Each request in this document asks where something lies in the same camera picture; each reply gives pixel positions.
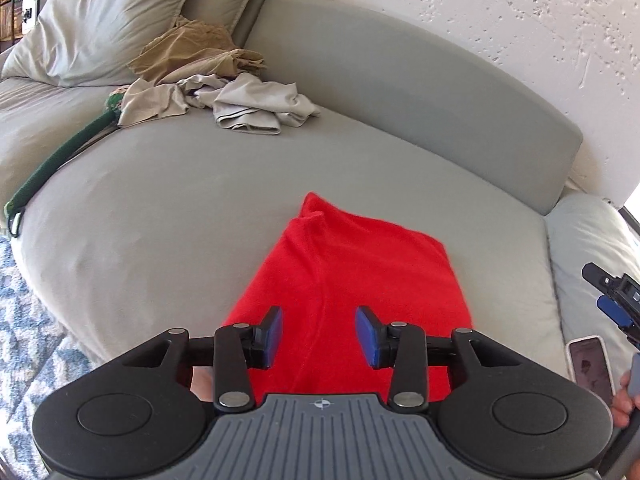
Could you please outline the person's right hand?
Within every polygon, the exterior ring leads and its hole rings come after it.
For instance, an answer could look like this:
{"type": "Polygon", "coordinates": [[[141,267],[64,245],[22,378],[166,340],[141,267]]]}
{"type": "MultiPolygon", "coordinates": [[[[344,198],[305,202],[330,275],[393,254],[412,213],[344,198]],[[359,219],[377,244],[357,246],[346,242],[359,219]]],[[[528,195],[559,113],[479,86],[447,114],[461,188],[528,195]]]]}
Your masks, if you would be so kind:
{"type": "Polygon", "coordinates": [[[631,371],[627,370],[620,378],[620,390],[614,394],[611,405],[614,426],[620,429],[629,426],[632,413],[639,407],[639,397],[628,392],[630,375],[631,371]]]}

